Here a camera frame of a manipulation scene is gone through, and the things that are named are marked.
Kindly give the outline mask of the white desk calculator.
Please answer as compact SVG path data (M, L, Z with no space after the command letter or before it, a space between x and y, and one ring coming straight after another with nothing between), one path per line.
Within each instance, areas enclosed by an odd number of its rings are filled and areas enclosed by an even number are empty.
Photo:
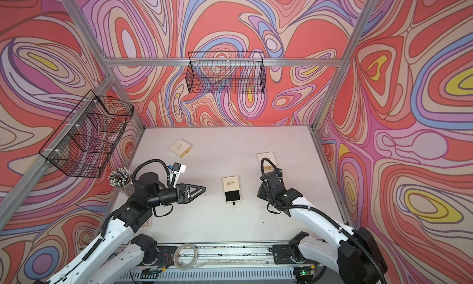
M151 227L152 227L152 218L149 218L149 219L146 220L146 222L144 222L144 224L140 227L140 230L150 229Z

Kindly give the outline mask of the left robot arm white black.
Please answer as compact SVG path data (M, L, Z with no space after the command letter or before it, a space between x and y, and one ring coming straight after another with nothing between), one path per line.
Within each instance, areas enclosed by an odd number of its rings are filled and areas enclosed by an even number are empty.
M156 240L139 229L158 206L189 204L206 192L206 187L179 183L185 166L168 166L160 159L140 164L128 179L134 187L125 204L105 219L98 236L63 269L48 279L49 284L113 283L139 264L154 266L159 252Z

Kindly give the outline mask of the cream jewelry box far left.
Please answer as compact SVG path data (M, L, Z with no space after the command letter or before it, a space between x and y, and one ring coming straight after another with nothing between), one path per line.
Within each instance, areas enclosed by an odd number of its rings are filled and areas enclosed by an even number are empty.
M183 158L192 150L192 145L182 139L179 139L169 147L169 150L179 158Z

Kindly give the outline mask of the small cream jewelry box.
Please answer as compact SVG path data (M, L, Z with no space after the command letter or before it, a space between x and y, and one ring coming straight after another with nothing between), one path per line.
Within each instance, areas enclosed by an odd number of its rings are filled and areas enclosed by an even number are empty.
M240 183L238 176L223 178L224 197L227 203L235 205L241 200Z

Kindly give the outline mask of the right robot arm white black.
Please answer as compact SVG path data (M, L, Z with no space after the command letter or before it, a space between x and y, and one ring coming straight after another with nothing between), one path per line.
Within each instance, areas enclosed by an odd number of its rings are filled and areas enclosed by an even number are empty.
M285 187L283 171L270 159L260 161L261 185L257 196L273 215L284 213L316 234L301 231L286 245L270 248L275 257L296 264L313 261L339 274L346 284L385 284L388 265L370 231L335 221L315 208L299 191Z

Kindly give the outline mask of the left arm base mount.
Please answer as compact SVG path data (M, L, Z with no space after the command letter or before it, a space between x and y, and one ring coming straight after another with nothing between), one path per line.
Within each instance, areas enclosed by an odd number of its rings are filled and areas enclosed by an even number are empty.
M141 276L158 275L174 265L177 246L159 245L154 238L145 234L135 236L130 243L139 246L140 250L144 252L143 260L139 264L145 267Z

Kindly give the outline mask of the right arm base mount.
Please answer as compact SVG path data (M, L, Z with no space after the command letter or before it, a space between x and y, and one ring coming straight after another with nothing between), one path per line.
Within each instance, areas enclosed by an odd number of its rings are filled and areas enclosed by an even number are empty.
M299 234L294 236L286 244L274 244L268 248L268 251L272 253L275 264L308 264L308 266L299 267L294 269L294 275L299 278L308 278L309 276L315 277L316 275L323 275L326 268L319 268L321 265L313 260L304 258L301 251L299 250L299 244L301 241L308 237L307 232L301 231Z

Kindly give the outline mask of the clear cup of pens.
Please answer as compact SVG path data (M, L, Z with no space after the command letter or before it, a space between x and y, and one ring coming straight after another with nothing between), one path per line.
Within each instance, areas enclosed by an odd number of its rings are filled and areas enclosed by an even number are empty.
M112 171L108 176L108 180L113 188L120 190L125 196L129 197L134 193L131 171L126 167Z

